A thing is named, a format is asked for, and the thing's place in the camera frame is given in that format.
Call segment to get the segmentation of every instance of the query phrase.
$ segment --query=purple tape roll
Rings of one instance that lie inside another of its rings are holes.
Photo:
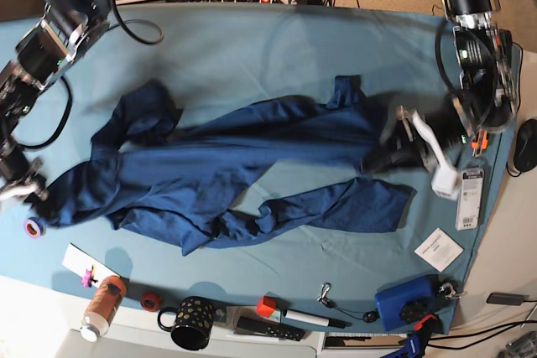
[[[24,232],[31,238],[39,238],[44,234],[44,228],[34,218],[28,218],[24,222]]]

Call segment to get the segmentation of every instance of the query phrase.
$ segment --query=coffee mug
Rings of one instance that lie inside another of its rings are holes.
[[[164,326],[160,318],[163,314],[175,314],[175,322]],[[171,334],[171,339],[179,347],[189,351],[203,350],[209,345],[212,324],[215,317],[214,303],[201,297],[183,299],[179,308],[164,308],[159,312],[159,327]]]

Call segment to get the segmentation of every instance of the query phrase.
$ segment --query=light blue tablecloth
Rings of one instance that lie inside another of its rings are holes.
[[[49,180],[88,158],[90,137],[110,117],[121,94],[154,77],[170,89],[186,111],[180,126],[215,117],[276,96],[301,94],[327,101],[336,75],[360,75],[368,95],[383,93],[391,111],[399,104],[436,109],[445,87],[435,66],[434,36],[438,18],[368,10],[296,8],[285,5],[181,4],[123,9],[125,18],[150,18],[164,28],[156,47],[133,42],[117,29],[101,39],[68,73],[75,103],[60,138],[44,151]],[[13,46],[32,26],[24,20],[0,24],[0,61],[13,57]],[[150,35],[145,29],[143,34]],[[442,41],[447,71],[458,69],[452,37]],[[514,52],[518,66],[520,53]],[[60,85],[40,99],[19,124],[16,135],[38,143],[55,129],[65,107]],[[40,239],[23,232],[27,208],[13,207],[0,223],[0,275],[90,298],[80,279],[61,266],[72,242],[131,278],[124,305],[153,289],[167,302],[198,294],[235,304],[255,304],[266,293],[280,296],[295,310],[349,319],[315,299],[324,282],[330,298],[344,309],[374,309],[373,295],[390,284],[436,273],[414,249],[437,227],[464,252],[442,273],[464,281],[491,214],[514,127],[494,136],[488,161],[482,224],[478,230],[455,230],[456,203],[436,197],[430,174],[406,171],[384,175],[416,190],[401,227],[390,234],[348,234],[307,226],[258,246],[227,250],[201,249],[182,257],[180,249],[129,231],[112,231],[104,219],[61,230]],[[237,202],[255,212],[261,200],[292,195],[352,178],[352,169],[329,169],[279,163]],[[360,217],[349,217],[359,220]],[[454,305],[442,311],[447,327]],[[356,320],[349,330],[379,332],[375,324]]]

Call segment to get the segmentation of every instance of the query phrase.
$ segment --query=white cap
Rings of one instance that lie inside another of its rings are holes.
[[[99,329],[92,324],[84,323],[81,327],[81,336],[84,340],[95,343],[99,338]]]

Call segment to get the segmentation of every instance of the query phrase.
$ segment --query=marker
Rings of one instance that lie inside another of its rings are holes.
[[[296,320],[297,322],[315,324],[317,326],[335,327],[337,329],[345,329],[347,327],[347,323],[342,320],[322,318],[321,316],[303,314],[294,310],[282,310],[282,315],[287,319]]]

